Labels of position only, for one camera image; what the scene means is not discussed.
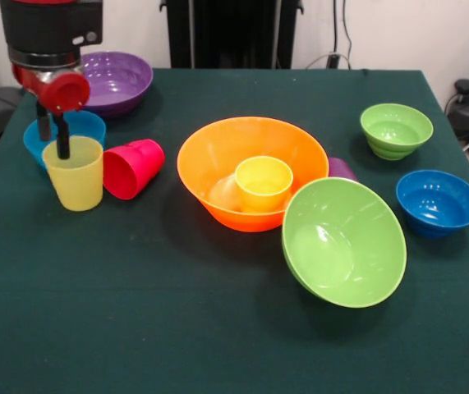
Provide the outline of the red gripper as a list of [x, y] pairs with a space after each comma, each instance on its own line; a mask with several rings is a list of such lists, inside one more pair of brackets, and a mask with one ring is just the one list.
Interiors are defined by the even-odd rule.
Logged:
[[90, 84], [83, 71], [80, 68], [35, 71], [15, 64], [11, 70], [20, 85], [38, 99], [35, 109], [41, 141], [51, 140], [50, 112], [57, 113], [52, 115], [57, 126], [57, 156], [68, 160], [70, 134], [63, 113], [80, 110], [90, 98]]

